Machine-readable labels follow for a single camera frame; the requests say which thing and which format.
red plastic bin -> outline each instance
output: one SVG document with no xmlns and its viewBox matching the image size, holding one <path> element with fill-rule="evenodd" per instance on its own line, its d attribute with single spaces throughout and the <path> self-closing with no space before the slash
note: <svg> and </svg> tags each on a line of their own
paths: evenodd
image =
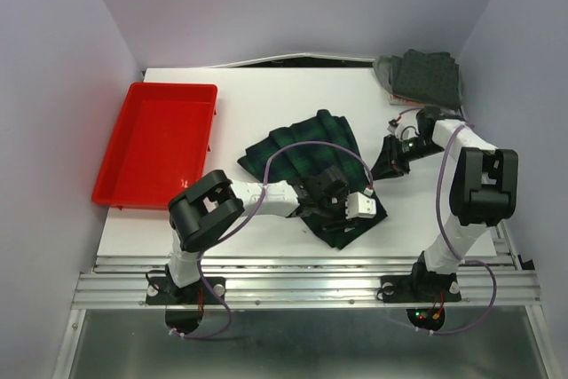
<svg viewBox="0 0 568 379">
<path fill-rule="evenodd" d="M 166 209 L 201 178 L 217 87 L 133 83 L 92 193 L 98 204 Z"/>
</svg>

white table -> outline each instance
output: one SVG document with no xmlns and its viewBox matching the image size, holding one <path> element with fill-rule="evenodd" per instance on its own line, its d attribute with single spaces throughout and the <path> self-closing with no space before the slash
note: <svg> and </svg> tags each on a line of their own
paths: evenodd
<svg viewBox="0 0 568 379">
<path fill-rule="evenodd" d="M 289 126 L 326 108 L 347 117 L 363 159 L 373 166 L 387 134 L 386 124 L 403 107 L 390 106 L 368 68 L 153 68 L 145 82 L 214 83 L 217 116 L 209 140 L 205 172 L 222 169 L 231 179 L 251 180 L 237 164 L 246 147 L 270 130 Z M 300 219 L 256 217 L 209 257 L 417 257 L 438 235 L 434 191 L 441 155 L 411 163 L 410 175 L 378 181 L 375 190 L 389 216 L 343 250 L 330 248 Z M 446 171 L 443 214 L 454 174 Z M 494 229 L 469 251 L 493 257 Z M 110 209 L 99 257 L 164 257 L 171 250 L 168 212 Z"/>
</svg>

white connector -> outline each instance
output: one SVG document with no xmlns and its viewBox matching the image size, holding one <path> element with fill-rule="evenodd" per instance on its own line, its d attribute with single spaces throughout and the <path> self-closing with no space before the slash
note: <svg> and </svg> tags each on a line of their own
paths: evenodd
<svg viewBox="0 0 568 379">
<path fill-rule="evenodd" d="M 346 206 L 347 209 L 345 213 L 347 214 L 347 219 L 352 219 L 354 217 L 371 218 L 376 215 L 375 200 L 369 199 L 362 193 L 349 194 Z"/>
</svg>

glass panel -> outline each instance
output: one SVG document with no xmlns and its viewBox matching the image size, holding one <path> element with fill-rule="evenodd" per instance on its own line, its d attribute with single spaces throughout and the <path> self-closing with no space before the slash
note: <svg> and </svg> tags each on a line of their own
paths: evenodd
<svg viewBox="0 0 568 379">
<path fill-rule="evenodd" d="M 163 312 L 88 312 L 71 377 L 101 378 L 510 378 L 546 377 L 523 307 L 495 308 L 457 336 L 401 327 L 405 310 L 236 312 L 214 341 L 169 336 Z M 445 330 L 483 309 L 448 309 Z M 200 333 L 225 323 L 211 313 Z"/>
</svg>

gray wall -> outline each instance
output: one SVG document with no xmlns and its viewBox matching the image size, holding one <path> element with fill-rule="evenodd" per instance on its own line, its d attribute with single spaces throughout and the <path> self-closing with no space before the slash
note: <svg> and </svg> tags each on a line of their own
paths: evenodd
<svg viewBox="0 0 568 379">
<path fill-rule="evenodd" d="M 458 53 L 489 0 L 105 0 L 145 66 L 297 51 Z"/>
<path fill-rule="evenodd" d="M 568 373 L 568 0 L 491 0 L 460 57 L 479 133 L 520 158 L 510 220 Z"/>
<path fill-rule="evenodd" d="M 0 0 L 0 377 L 51 377 L 137 66 L 102 0 Z"/>
</svg>

